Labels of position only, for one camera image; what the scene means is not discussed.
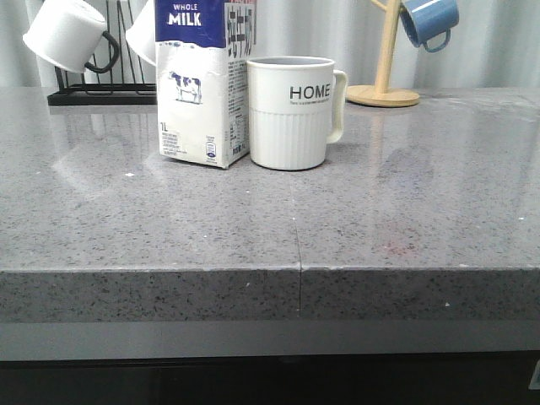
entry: blue mug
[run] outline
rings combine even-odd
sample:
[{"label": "blue mug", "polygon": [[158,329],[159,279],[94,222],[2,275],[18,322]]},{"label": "blue mug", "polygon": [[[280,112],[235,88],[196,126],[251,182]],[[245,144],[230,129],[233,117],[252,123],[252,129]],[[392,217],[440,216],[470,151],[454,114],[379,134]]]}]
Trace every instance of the blue mug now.
[{"label": "blue mug", "polygon": [[[459,23],[456,0],[407,0],[402,6],[403,28],[414,46],[424,45],[427,52],[438,52],[448,45],[450,28]],[[430,48],[428,41],[443,33],[444,42]]]}]

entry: speckled surface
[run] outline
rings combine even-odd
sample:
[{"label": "speckled surface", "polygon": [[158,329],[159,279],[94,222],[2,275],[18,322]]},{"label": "speckled surface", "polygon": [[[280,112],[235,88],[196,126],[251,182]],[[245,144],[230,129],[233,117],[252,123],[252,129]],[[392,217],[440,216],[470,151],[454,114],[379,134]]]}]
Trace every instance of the speckled surface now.
[{"label": "speckled surface", "polygon": [[0,322],[537,320],[540,92],[346,106],[314,170],[158,154],[155,106],[0,89]]}]

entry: white curtain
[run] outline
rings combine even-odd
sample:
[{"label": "white curtain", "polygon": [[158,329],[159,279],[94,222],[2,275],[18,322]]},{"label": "white curtain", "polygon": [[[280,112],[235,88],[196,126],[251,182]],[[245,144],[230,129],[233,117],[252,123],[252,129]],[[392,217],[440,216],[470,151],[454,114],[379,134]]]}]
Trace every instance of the white curtain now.
[{"label": "white curtain", "polygon": [[[88,0],[104,15],[107,1],[111,32],[117,36],[116,0]],[[145,1],[130,0],[134,17]],[[540,1],[457,1],[460,23],[441,52],[414,48],[400,24],[391,86],[538,87]],[[126,0],[120,3],[127,10]],[[52,66],[21,40],[40,5],[41,0],[0,0],[0,86],[57,85]],[[351,84],[374,82],[384,15],[370,0],[258,0],[258,7],[258,39],[265,54],[331,57],[348,73]],[[103,45],[100,53],[105,55],[105,49]],[[123,53],[124,80],[131,82],[127,50]],[[117,76],[119,66],[114,70]],[[137,66],[135,70],[136,81],[142,74],[153,82],[154,69],[146,62],[142,72]],[[93,76],[88,74],[86,80],[95,81]]]}]

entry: cup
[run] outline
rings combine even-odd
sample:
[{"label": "cup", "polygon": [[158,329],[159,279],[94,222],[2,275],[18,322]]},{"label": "cup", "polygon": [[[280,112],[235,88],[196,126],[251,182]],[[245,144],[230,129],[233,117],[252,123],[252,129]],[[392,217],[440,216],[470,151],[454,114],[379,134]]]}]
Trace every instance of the cup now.
[{"label": "cup", "polygon": [[[102,36],[114,52],[105,67],[97,67],[89,59]],[[84,73],[85,68],[108,72],[120,51],[103,15],[83,0],[45,0],[23,41],[37,56],[75,73]]]},{"label": "cup", "polygon": [[[409,40],[417,48],[423,45],[427,52],[438,52],[450,42],[450,28],[459,23],[456,0],[407,0],[403,2],[401,18]],[[431,48],[428,41],[445,33],[439,46]]]},{"label": "cup", "polygon": [[132,27],[126,31],[127,44],[142,59],[155,66],[154,0],[148,0]]},{"label": "cup", "polygon": [[323,57],[247,61],[251,159],[277,170],[320,165],[343,134],[347,75]]}]

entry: cow illustration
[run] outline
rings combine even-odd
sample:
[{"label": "cow illustration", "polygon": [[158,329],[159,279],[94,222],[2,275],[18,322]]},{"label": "cow illustration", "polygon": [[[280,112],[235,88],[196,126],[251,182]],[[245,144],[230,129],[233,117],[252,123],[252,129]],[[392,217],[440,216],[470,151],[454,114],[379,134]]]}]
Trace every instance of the cow illustration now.
[{"label": "cow illustration", "polygon": [[[198,78],[187,78],[176,72],[169,72],[169,78],[176,80],[176,91],[178,92],[178,101],[201,104],[201,80]],[[192,100],[185,100],[184,93],[193,96]]]}]

